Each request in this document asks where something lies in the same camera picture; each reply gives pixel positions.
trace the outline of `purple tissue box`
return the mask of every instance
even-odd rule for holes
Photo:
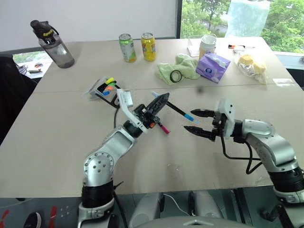
[[[214,53],[206,53],[200,58],[196,73],[215,83],[219,83],[229,64],[230,60],[228,59]]]

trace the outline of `water bottle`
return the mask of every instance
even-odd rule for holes
[[[48,24],[48,21],[33,20],[30,25],[38,37],[39,44],[58,67],[69,68],[75,63],[71,53],[62,42],[59,33]]]

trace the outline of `green towel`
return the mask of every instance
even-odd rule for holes
[[[175,56],[175,64],[159,63],[157,64],[157,75],[168,85],[175,84],[170,80],[170,73],[173,70],[179,70],[182,74],[182,80],[185,78],[198,79],[199,74],[195,72],[198,61],[185,54],[177,54]]]

